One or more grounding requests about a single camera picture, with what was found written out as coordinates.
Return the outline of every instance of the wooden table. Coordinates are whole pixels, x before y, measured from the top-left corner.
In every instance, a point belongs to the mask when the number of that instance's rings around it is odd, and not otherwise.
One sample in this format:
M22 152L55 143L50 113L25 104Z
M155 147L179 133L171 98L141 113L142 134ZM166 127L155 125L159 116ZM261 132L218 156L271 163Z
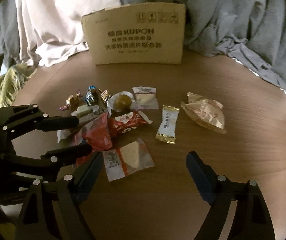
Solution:
M286 237L286 95L256 77L234 60L202 57L185 51L181 65L117 64L95 66L89 52L75 55L50 68L40 67L15 104L38 104L49 115L77 89L89 85L112 93L134 86L157 88L160 110L145 113L155 123L117 138L122 146L140 137L155 167L108 182L103 170L82 214L97 240L186 239L195 237L209 210L187 169L185 158L196 151L204 163L230 180L258 181L269 208L277 240ZM187 92L206 95L224 104L227 133L222 135L196 125L180 111L176 143L155 140L162 105L179 107ZM55 149L55 132L33 131L14 141L19 155L39 158ZM236 203L221 235L226 239Z

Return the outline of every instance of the brown cardboard box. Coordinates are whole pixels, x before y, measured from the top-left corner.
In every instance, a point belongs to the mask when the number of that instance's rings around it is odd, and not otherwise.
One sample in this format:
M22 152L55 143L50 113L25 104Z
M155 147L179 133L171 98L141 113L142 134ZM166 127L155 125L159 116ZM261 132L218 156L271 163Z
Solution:
M81 23L96 65L181 63L183 4L151 2L106 8L83 16Z

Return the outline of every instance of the screw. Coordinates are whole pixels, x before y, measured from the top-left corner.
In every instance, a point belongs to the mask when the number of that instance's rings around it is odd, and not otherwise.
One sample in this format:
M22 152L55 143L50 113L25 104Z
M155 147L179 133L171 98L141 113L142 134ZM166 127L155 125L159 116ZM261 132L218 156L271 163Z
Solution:
M224 175L219 175L218 176L218 180L219 181L225 181L226 180L226 177Z
M254 179L251 179L250 180L250 185L252 186L256 186L258 183L254 180Z
M39 179L36 179L33 181L33 185L39 185L41 183L41 181Z
M58 161L58 158L56 156L51 157L51 162L55 163Z
M71 179L73 179L73 176L71 174L67 174L64 176L64 180L66 180L66 181L69 181Z

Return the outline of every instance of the yellow fabric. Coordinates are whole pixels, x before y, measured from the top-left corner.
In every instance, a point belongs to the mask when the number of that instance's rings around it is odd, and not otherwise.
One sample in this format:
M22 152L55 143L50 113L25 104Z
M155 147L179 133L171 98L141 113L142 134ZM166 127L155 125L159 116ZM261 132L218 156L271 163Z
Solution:
M11 223L0 223L0 234L5 240L14 240L15 226Z
M0 76L0 107L11 106L24 84L36 70L27 64L16 64L6 74Z

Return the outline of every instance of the red candy wrapper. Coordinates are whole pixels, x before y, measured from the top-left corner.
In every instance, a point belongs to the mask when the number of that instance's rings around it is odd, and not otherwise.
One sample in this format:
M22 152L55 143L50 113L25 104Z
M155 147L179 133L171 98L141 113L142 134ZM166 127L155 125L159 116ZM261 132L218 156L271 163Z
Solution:
M111 118L108 122L111 138L118 134L126 133L136 129L142 124L151 124L151 121L143 112L133 111L115 118Z
M92 151L103 151L112 147L111 137L107 127L108 113L101 114L98 118L86 124L82 129L73 135L72 146L79 145L83 140L92 146ZM87 162L90 155L80 157L76 160L75 166Z

